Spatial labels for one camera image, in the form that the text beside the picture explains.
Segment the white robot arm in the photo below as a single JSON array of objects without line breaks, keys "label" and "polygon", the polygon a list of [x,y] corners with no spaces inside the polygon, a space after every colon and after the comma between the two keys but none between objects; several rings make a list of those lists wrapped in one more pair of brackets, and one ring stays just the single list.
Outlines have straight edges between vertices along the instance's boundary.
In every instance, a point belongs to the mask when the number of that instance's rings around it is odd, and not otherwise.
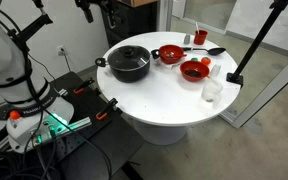
[{"label": "white robot arm", "polygon": [[1,26],[0,96],[10,106],[6,129],[10,146],[17,153],[49,139],[50,130],[62,130],[74,114],[73,105],[32,68]]}]

